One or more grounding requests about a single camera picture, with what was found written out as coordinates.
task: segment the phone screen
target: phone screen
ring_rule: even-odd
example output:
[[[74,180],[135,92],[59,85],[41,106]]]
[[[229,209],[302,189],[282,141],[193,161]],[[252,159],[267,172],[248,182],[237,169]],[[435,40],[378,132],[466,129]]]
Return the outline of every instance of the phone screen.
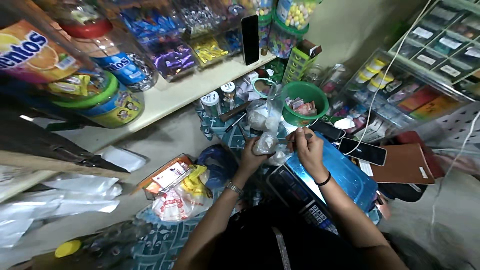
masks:
[[[340,141],[340,146],[338,147],[338,150],[346,154],[350,152],[353,148],[355,148],[357,144],[358,144],[358,141],[342,138],[342,140]],[[368,161],[370,163],[373,163],[379,166],[384,166],[387,150],[380,147],[373,146],[373,145],[369,145],[366,143],[360,143],[358,148],[348,155],[354,158],[358,158],[360,160]]]
[[[258,16],[248,16],[241,20],[243,59],[246,65],[258,61]]]

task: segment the white bottle cap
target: white bottle cap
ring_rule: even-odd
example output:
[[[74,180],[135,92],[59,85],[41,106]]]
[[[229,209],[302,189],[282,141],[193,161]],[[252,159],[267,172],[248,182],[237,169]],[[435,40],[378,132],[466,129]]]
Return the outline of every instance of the white bottle cap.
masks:
[[[235,84],[233,82],[228,82],[220,86],[220,89],[225,93],[230,93],[230,92],[233,92],[233,90],[235,90]]]
[[[206,106],[216,105],[219,101],[218,93],[213,91],[200,98],[200,101]]]

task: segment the person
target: person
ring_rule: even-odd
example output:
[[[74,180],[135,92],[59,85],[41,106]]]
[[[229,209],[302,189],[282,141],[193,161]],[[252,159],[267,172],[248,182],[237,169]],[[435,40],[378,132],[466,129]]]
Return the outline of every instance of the person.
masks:
[[[322,162],[323,140],[298,128],[295,139],[302,165],[319,185],[341,237],[308,225],[281,203],[260,204],[230,218],[239,194],[226,188],[190,234],[174,270],[197,269],[407,269],[372,221],[330,177]],[[242,189],[267,156],[256,156],[250,140],[231,180]]]

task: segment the mentos text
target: mentos text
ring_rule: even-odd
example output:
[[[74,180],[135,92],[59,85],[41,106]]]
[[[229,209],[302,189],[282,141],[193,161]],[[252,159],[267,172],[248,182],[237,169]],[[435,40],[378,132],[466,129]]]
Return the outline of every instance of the mentos text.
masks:
[[[126,67],[129,63],[130,63],[130,60],[128,60],[126,57],[122,57],[120,60],[117,60],[113,63],[109,63],[108,66],[105,67],[105,70],[110,72],[119,71],[120,69]]]
[[[0,54],[0,70],[18,66],[33,58],[48,43],[46,37],[30,31],[26,35],[27,40],[18,45],[10,45],[10,50]]]

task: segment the wooden handle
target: wooden handle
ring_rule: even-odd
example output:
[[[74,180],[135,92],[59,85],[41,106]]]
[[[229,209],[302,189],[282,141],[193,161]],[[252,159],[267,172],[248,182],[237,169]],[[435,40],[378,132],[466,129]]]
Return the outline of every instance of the wooden handle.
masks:
[[[247,108],[247,106],[250,104],[251,101],[247,101],[243,103],[242,105],[234,108],[233,110],[229,110],[226,113],[220,115],[220,120],[222,122],[228,121],[230,118],[232,118],[234,115],[237,115],[239,112],[243,111],[244,109]]]

